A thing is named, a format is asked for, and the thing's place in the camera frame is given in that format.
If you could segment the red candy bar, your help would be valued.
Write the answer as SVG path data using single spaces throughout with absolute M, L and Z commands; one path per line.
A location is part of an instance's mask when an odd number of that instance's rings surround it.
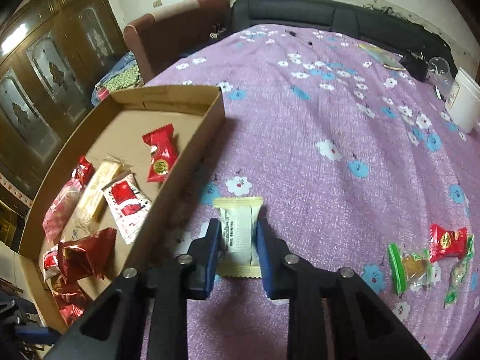
M 433 223 L 430 225 L 430 261 L 435 263 L 442 258 L 462 259 L 467 248 L 468 229 L 447 230 Z

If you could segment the clear green-edged cake packet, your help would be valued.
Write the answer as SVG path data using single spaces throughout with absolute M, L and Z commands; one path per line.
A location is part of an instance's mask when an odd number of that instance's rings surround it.
M 387 254 L 397 295 L 402 295 L 411 287 L 426 287 L 431 284 L 434 271 L 427 249 L 408 252 L 391 243 L 388 244 Z

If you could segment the pink checkered snack packet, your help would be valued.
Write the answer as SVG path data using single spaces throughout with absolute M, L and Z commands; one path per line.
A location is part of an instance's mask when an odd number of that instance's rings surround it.
M 53 242 L 64 230 L 80 200 L 82 189 L 80 180 L 71 178 L 49 206 L 42 222 L 48 242 Z

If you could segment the green patterned booklet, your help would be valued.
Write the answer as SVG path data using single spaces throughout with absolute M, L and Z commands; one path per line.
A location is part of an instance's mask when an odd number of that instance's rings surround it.
M 406 70 L 406 68 L 400 63 L 399 55 L 394 55 L 385 49 L 370 44 L 359 44 L 359 47 L 379 62 L 384 68 L 398 72 Z

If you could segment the black pen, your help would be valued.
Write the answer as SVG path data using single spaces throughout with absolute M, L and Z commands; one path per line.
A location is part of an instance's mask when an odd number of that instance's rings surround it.
M 291 31 L 291 30 L 286 30 L 285 33 L 294 38 L 295 40 L 297 41 L 300 41 L 302 43 L 304 43 L 305 45 L 309 46 L 309 47 L 312 47 L 313 46 L 313 43 L 309 40 L 305 40 L 304 38 L 302 38 L 300 35 L 298 35 L 298 33 L 295 33 L 295 31 Z

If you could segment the brown wooden glass cabinet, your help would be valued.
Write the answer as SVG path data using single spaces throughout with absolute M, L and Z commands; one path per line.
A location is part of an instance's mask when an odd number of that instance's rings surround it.
M 17 210 L 126 51 L 108 0 L 24 0 L 1 27 L 1 187 Z

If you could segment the shiny red foil snack bag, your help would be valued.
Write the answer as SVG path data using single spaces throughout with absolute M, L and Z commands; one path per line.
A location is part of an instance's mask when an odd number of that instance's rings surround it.
M 116 230 L 105 228 L 76 241 L 58 243 L 58 267 L 67 283 L 93 276 L 103 279 L 116 243 Z

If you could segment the green twist-wrapped candy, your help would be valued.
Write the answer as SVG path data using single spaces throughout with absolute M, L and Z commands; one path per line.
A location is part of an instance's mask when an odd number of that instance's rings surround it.
M 451 270 L 448 291 L 443 303 L 445 309 L 457 302 L 461 285 L 467 275 L 470 262 L 475 253 L 474 240 L 474 235 L 467 237 L 465 256 L 459 260 Z

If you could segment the white red sachet packet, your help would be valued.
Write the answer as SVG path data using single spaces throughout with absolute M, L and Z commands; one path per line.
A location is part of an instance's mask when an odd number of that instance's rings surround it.
M 151 200 L 138 188 L 131 171 L 118 175 L 102 192 L 125 244 L 133 244 L 152 207 Z

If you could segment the cream white snack packet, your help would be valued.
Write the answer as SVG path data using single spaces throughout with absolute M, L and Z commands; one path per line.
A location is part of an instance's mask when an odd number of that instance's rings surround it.
M 260 262 L 256 252 L 256 224 L 262 197 L 218 197 L 213 206 L 220 212 L 222 251 L 218 275 L 259 279 Z

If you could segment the clear glass cup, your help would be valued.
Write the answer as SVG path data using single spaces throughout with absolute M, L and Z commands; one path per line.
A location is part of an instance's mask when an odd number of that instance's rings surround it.
M 438 88 L 439 93 L 446 98 L 450 94 L 453 84 L 448 61 L 442 57 L 431 58 L 429 61 L 428 79 L 434 87 Z

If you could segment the brown cardboard tray box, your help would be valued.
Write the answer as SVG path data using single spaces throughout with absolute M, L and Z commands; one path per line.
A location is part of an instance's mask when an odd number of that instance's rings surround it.
M 125 173 L 133 174 L 138 189 L 151 201 L 142 229 L 131 243 L 115 238 L 105 279 L 80 281 L 90 299 L 98 297 L 123 269 L 147 266 L 164 238 L 175 205 L 191 182 L 208 145 L 225 122 L 222 92 L 216 86 L 161 85 L 114 92 L 96 106 L 66 141 L 51 164 L 29 210 L 19 254 L 27 288 L 41 322 L 58 332 L 68 329 L 42 275 L 43 255 L 52 247 L 45 239 L 42 222 L 47 209 L 72 175 L 80 157 L 94 165 L 101 176 L 105 162 L 119 164 L 111 184 Z M 178 158 L 167 180 L 148 181 L 151 149 L 143 135 L 164 125 L 174 128 L 173 144 Z

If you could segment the yellow biscuit bar packet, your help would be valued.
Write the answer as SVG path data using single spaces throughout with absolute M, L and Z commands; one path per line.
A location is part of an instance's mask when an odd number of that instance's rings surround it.
M 103 208 L 103 188 L 116 178 L 124 169 L 117 158 L 104 159 L 89 180 L 80 201 L 73 213 L 73 221 L 82 228 L 90 228 L 99 217 Z

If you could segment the small red foil candy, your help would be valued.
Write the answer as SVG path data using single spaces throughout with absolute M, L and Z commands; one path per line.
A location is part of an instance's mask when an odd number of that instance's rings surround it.
M 68 283 L 62 275 L 50 280 L 52 295 L 68 327 L 83 315 L 91 300 L 77 282 Z

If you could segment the small red candy packet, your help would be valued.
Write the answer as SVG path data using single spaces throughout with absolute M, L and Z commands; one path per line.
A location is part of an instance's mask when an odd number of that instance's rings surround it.
M 173 125 L 166 124 L 142 136 L 151 152 L 151 165 L 146 179 L 148 182 L 163 183 L 171 172 L 178 158 L 173 133 Z

